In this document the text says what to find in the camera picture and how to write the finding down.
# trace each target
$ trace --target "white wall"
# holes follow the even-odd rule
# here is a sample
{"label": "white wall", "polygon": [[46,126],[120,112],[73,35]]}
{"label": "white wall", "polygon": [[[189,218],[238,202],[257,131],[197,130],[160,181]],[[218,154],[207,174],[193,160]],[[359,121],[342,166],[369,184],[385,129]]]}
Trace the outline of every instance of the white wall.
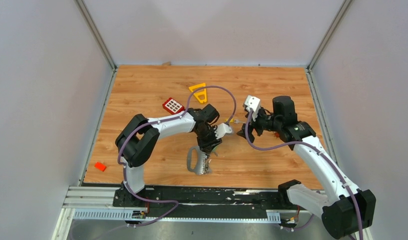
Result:
{"label": "white wall", "polygon": [[0,1],[0,240],[50,239],[110,74],[74,1]]}
{"label": "white wall", "polygon": [[377,197],[374,239],[408,239],[408,0],[355,1],[314,75],[344,172]]}
{"label": "white wall", "polygon": [[85,0],[117,64],[307,65],[341,0]]}

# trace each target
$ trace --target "wooden tabletop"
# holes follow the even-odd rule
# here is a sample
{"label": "wooden tabletop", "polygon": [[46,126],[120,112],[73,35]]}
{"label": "wooden tabletop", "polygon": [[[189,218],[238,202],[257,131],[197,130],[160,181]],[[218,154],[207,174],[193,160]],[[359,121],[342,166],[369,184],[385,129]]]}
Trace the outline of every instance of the wooden tabletop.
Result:
{"label": "wooden tabletop", "polygon": [[[261,99],[261,106],[272,111],[272,98],[288,95],[295,102],[298,119],[308,122],[321,136],[313,99],[303,68],[298,67],[226,67],[226,66],[141,66],[123,65],[118,69],[95,147],[84,178],[85,183],[121,183],[122,167],[117,164],[115,139],[136,114],[146,118],[169,115],[163,102],[172,97],[186,106],[189,86],[200,83],[218,85],[230,90],[238,104],[234,119],[245,122],[242,104],[247,95]],[[227,119],[233,101],[224,91],[207,89],[208,104],[220,113],[218,123]],[[191,107],[205,105],[194,97]],[[242,124],[233,124],[235,132]],[[254,142],[259,147],[282,143],[272,132],[265,131]],[[186,168],[190,147],[196,146],[196,134],[182,133],[161,139],[145,163],[145,183],[151,185],[277,188],[292,179],[311,189],[320,183],[307,165],[288,147],[258,151],[237,135],[225,136],[212,155],[211,174],[196,175]],[[96,162],[107,166],[102,172]]]}

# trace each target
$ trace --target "yellow object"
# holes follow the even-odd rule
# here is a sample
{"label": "yellow object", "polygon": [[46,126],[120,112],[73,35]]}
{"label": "yellow object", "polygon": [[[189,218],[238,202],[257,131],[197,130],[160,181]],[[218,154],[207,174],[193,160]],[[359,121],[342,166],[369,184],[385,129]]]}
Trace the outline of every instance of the yellow object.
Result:
{"label": "yellow object", "polygon": [[[193,92],[195,89],[205,87],[205,86],[206,86],[205,83],[201,83],[201,84],[197,84],[197,85],[194,85],[194,86],[190,86],[189,90],[191,92]],[[207,102],[207,89],[206,88],[204,88],[203,91],[199,91],[199,92],[194,93],[193,95],[196,97],[196,99],[198,99],[198,101],[200,103],[204,104],[204,103]]]}

